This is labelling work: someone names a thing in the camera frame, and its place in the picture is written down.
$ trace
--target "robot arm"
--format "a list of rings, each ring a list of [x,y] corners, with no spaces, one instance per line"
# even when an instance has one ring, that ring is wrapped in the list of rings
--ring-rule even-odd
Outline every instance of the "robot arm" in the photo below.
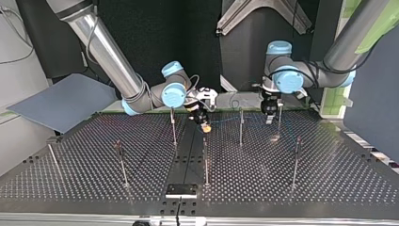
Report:
[[[262,110],[268,116],[277,111],[282,93],[306,95],[303,88],[337,88],[352,84],[359,59],[368,55],[379,38],[398,22],[398,1],[363,0],[343,31],[320,62],[293,61],[292,46],[284,40],[269,43],[263,77]]]
[[[163,105],[177,108],[197,103],[199,107],[197,109],[189,107],[190,112],[199,114],[198,111],[201,111],[203,118],[208,118],[201,103],[201,94],[204,90],[191,87],[190,78],[178,61],[170,62],[162,69],[162,74],[166,79],[164,83],[149,88],[129,64],[103,22],[97,17],[96,8],[91,0],[47,0],[47,2],[56,16],[71,26],[86,45],[87,52],[94,56],[120,90],[123,97],[122,106],[127,114],[133,116]],[[187,93],[196,95],[186,98]],[[209,126],[207,120],[196,122],[201,124],[202,128]]]

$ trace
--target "end effector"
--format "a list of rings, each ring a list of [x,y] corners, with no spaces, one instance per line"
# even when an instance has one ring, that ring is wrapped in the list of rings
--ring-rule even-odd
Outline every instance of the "end effector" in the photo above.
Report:
[[[178,61],[168,63],[162,69],[162,74],[166,78],[165,83],[152,87],[150,91],[145,89],[134,100],[127,98],[122,100],[125,112],[133,116],[163,105],[170,108],[184,105],[190,112],[189,119],[199,124],[204,133],[209,133],[211,126],[208,111],[216,109],[217,92],[209,88],[197,89],[197,83],[192,85],[191,79]]]

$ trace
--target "metal frame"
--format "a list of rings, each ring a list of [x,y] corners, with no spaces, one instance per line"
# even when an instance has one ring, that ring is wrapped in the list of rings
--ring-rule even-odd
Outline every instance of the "metal frame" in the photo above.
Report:
[[[237,135],[237,145],[239,145],[239,133],[237,132],[235,135]],[[379,162],[366,150],[362,149],[344,132],[338,132],[336,135],[337,140],[342,141],[348,148],[350,148],[352,153],[359,158],[363,158],[364,161],[367,162],[367,164],[370,164],[374,170],[384,175],[384,178],[389,181],[390,185],[399,187],[399,181],[397,180],[398,175],[395,172],[385,166],[382,162]],[[354,207],[350,204],[293,203],[291,205],[274,205],[270,203],[267,204],[265,202],[222,203],[207,202],[202,200],[202,185],[204,185],[204,167],[202,164],[203,137],[204,134],[198,130],[196,124],[188,123],[185,126],[183,137],[180,139],[177,148],[177,156],[180,156],[180,158],[177,158],[176,156],[174,163],[169,170],[168,179],[165,184],[165,186],[172,183],[187,185],[197,184],[199,189],[197,194],[198,198],[196,200],[187,199],[180,202],[178,199],[161,199],[160,201],[153,202],[102,202],[94,200],[32,202],[30,200],[15,201],[0,199],[0,211],[3,212],[3,214],[0,214],[0,224],[2,223],[1,219],[7,221],[13,217],[23,219],[26,216],[32,216],[31,219],[34,220],[47,220],[48,218],[51,218],[52,220],[59,221],[67,220],[71,223],[79,221],[79,218],[85,218],[88,221],[97,219],[100,221],[103,219],[111,219],[116,220],[117,222],[125,222],[123,221],[124,218],[128,220],[146,219],[150,220],[151,222],[162,221],[163,223],[174,223],[174,216],[176,216],[178,203],[182,204],[180,210],[184,211],[184,214],[180,213],[182,222],[193,222],[194,220],[196,223],[201,223],[205,219],[204,217],[206,217],[206,222],[208,225],[234,222],[241,224],[251,223],[255,225],[266,224],[269,222],[275,224],[283,224],[287,222],[298,224],[356,224],[367,222],[374,224],[380,221],[341,221],[335,219],[318,218],[397,219],[395,212],[398,207],[397,204],[379,206],[356,205],[356,207]],[[48,154],[48,149],[43,149],[38,154]],[[200,159],[202,159],[201,163],[190,163],[192,156],[194,156],[194,159],[198,159],[200,157]],[[0,178],[0,183],[4,183],[7,179],[15,177],[17,173],[25,170],[26,166],[27,165],[24,164],[18,166],[16,169]],[[32,212],[46,214],[28,214]],[[142,218],[143,216],[162,217]],[[398,223],[395,220],[384,222]]]
[[[294,28],[299,34],[305,34],[311,27],[311,21],[306,16],[302,7],[295,0],[235,0],[220,21],[217,23],[216,34],[226,36],[241,21],[243,21],[249,13],[257,8],[273,8],[276,10],[289,24],[294,20]]]

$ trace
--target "metal post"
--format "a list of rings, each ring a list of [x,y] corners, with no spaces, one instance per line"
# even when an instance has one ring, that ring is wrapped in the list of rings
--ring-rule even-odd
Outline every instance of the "metal post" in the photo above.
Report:
[[[64,178],[61,173],[61,168],[59,167],[58,160],[56,159],[56,153],[53,150],[53,146],[49,143],[47,146],[50,149],[51,156],[53,157],[54,163],[56,164],[56,169],[58,170],[59,176],[61,178],[61,182],[64,183]]]
[[[56,159],[56,154],[54,153],[53,146],[51,144],[47,144],[49,147],[51,156],[53,157],[54,163],[56,163],[56,166],[58,167],[58,160]]]
[[[243,146],[244,110],[240,107],[240,146]]]
[[[122,149],[122,143],[121,143],[120,139],[117,140],[117,142],[114,144],[114,149],[117,154],[117,158],[120,161],[120,166],[121,166],[121,170],[123,173],[123,179],[124,179],[124,186],[130,187],[129,182],[127,180],[126,168],[124,167],[124,162],[123,162],[124,150]]]
[[[272,138],[270,139],[270,140],[273,141],[273,142],[279,140],[279,133],[280,133],[280,131],[281,131],[282,107],[283,107],[283,104],[282,104],[282,103],[278,103],[278,106],[279,106],[279,127],[278,127],[278,129],[277,129],[277,133],[276,133],[274,136],[272,136]]]
[[[205,159],[205,185],[209,185],[209,172],[208,172],[208,144],[206,138],[203,138],[203,159]]]
[[[295,190],[295,183],[296,183],[296,175],[297,175],[297,170],[298,170],[298,162],[300,159],[300,155],[302,153],[302,141],[300,137],[297,137],[296,139],[296,144],[295,144],[295,166],[294,166],[294,177],[293,177],[293,186],[291,188],[291,191],[294,192]]]
[[[175,126],[175,120],[174,120],[174,108],[173,107],[170,109],[170,122],[172,123],[172,129],[173,129],[173,144],[177,145],[176,126]]]

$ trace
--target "black cable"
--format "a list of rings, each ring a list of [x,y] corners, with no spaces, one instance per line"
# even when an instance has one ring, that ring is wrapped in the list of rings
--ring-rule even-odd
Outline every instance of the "black cable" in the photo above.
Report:
[[[319,79],[319,69],[316,68],[316,73],[314,73],[313,69],[311,68],[311,64],[308,61],[306,61],[306,60],[303,60],[303,62],[306,65],[306,67],[308,68],[309,72],[311,72],[311,76],[313,77],[314,87],[316,89],[319,88],[320,87],[320,84],[319,84],[319,81],[318,81],[318,79]]]
[[[292,36],[293,36],[293,41],[292,43],[294,44],[294,35],[295,35],[295,16],[296,16],[296,12],[298,10],[298,0],[295,1],[295,6],[294,6],[294,16],[293,16],[293,23],[292,23]]]
[[[302,71],[300,71],[300,70],[297,70],[297,69],[280,69],[280,70],[273,71],[273,72],[270,73],[270,74],[265,74],[265,76],[268,77],[270,80],[273,80],[272,76],[273,76],[274,74],[276,74],[276,73],[283,73],[283,72],[301,73],[301,74],[303,74],[305,77],[307,77],[309,80],[311,80],[313,86],[316,86],[314,80],[311,79],[311,77],[310,77],[308,74],[306,74],[306,73],[304,73],[304,72],[302,72]]]
[[[182,197],[180,197],[179,205],[177,206],[177,213],[176,213],[176,224],[177,224],[177,226],[180,226],[179,213],[180,213],[180,205],[181,204],[182,204]]]
[[[361,61],[361,63],[358,64],[355,68],[350,69],[350,70],[336,70],[336,69],[329,68],[329,67],[326,65],[325,61],[323,60],[323,66],[325,66],[325,68],[320,68],[320,69],[321,69],[321,70],[325,70],[325,71],[330,72],[330,73],[340,73],[340,74],[344,74],[344,73],[351,73],[351,72],[353,72],[353,71],[355,71],[355,70],[361,68],[361,67],[367,62],[367,60],[369,59],[370,55],[372,54],[372,52],[374,51],[374,49],[375,49],[375,47],[376,47],[376,44],[381,40],[381,37],[374,43],[374,45],[372,46],[372,48],[370,49],[370,51],[367,53],[366,57],[365,57],[365,58]]]

